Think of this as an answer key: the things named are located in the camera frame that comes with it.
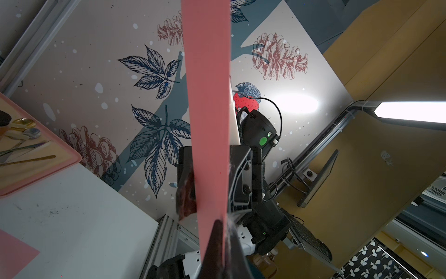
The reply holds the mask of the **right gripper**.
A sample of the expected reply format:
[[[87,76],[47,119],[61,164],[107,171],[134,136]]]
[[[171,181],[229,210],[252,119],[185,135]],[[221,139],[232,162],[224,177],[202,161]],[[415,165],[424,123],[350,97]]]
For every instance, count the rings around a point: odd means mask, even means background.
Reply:
[[[197,212],[192,147],[180,148],[177,166],[176,212],[179,221]],[[230,146],[228,213],[247,213],[262,203],[264,169],[257,146]]]

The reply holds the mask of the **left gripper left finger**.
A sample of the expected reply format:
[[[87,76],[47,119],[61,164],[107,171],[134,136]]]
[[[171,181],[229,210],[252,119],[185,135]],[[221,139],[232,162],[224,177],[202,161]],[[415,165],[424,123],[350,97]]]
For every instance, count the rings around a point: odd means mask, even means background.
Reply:
[[[216,220],[209,238],[206,253],[202,261],[202,267],[198,279],[222,279],[224,271],[223,258],[223,222]]]

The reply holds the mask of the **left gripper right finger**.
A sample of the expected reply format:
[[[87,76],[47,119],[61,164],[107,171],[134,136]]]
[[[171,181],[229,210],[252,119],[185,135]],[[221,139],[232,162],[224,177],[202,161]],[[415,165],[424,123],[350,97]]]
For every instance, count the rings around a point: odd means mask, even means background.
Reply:
[[[227,226],[225,232],[225,278],[253,278],[246,257],[243,254],[237,231],[233,226]]]

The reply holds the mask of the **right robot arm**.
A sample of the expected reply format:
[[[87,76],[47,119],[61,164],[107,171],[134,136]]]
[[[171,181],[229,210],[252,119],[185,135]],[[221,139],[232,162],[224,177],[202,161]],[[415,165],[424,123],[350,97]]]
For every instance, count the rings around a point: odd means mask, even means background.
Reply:
[[[228,213],[214,221],[204,252],[189,231],[163,216],[147,254],[143,279],[250,279],[252,254],[265,255],[285,238],[290,222],[264,178],[264,159],[278,143],[271,122],[255,109],[236,113],[240,145],[230,148]]]

